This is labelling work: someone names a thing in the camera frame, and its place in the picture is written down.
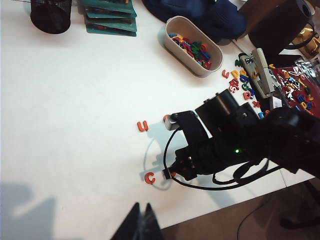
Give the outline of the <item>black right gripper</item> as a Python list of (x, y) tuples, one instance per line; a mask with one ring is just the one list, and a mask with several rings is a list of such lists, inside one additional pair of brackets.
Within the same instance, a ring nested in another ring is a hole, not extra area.
[(199, 175), (212, 175), (228, 167), (241, 163), (236, 154), (221, 156), (217, 152), (217, 145), (210, 140), (197, 146), (186, 146), (175, 151), (174, 172), (186, 181)]

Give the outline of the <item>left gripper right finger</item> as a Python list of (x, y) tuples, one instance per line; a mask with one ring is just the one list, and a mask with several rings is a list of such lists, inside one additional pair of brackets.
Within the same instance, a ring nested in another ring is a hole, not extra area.
[(141, 240), (162, 240), (163, 235), (157, 217), (150, 203), (147, 203), (140, 226)]

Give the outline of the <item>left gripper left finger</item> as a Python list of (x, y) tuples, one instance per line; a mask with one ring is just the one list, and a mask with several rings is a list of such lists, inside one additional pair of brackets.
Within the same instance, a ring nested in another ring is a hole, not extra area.
[(139, 240), (141, 227), (140, 204), (136, 202), (127, 216), (124, 218), (119, 228), (110, 238), (111, 240)]

